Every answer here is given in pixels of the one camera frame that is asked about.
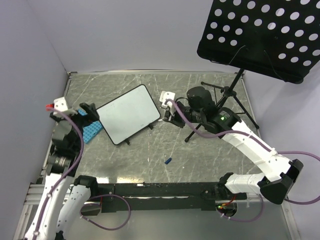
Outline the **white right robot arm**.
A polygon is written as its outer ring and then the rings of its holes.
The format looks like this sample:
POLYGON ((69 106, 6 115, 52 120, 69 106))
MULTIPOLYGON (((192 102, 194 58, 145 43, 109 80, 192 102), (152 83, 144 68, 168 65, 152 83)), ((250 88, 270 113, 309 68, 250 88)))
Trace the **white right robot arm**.
POLYGON ((220 179, 218 193, 223 199, 235 194, 261 194, 269 202, 280 205, 296 182, 303 163, 290 160, 262 141, 247 124, 227 107, 218 107, 211 93, 202 86, 187 92, 188 105, 167 98, 173 123, 181 128, 189 125, 203 138, 220 138, 231 144, 255 166, 259 174, 227 173, 220 179))

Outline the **blue marker cap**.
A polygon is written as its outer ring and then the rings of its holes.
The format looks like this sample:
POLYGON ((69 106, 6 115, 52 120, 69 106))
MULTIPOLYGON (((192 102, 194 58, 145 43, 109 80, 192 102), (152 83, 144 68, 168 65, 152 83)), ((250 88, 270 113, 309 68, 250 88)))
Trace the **blue marker cap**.
POLYGON ((171 161, 172 161, 172 158, 170 157, 170 158, 168 158, 164 163, 165 163, 166 165, 168 165, 171 161))

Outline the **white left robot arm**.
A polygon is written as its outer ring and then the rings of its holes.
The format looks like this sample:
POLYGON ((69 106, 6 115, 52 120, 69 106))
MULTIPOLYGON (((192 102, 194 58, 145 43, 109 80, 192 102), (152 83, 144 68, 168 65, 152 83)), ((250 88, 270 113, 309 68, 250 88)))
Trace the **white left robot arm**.
POLYGON ((80 114, 64 98, 46 106, 56 122, 51 136, 42 196, 25 240, 65 240, 86 201, 99 195, 97 179, 75 177, 84 152, 83 129, 100 119, 94 103, 80 104, 80 114))

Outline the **small black-framed whiteboard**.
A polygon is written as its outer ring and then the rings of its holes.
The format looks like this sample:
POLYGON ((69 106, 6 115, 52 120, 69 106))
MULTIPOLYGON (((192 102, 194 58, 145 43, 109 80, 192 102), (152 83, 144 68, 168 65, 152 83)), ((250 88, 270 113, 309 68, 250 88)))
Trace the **small black-framed whiteboard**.
POLYGON ((111 142, 129 144, 129 138, 161 118, 151 94, 144 84, 127 91, 97 108, 99 121, 111 142))

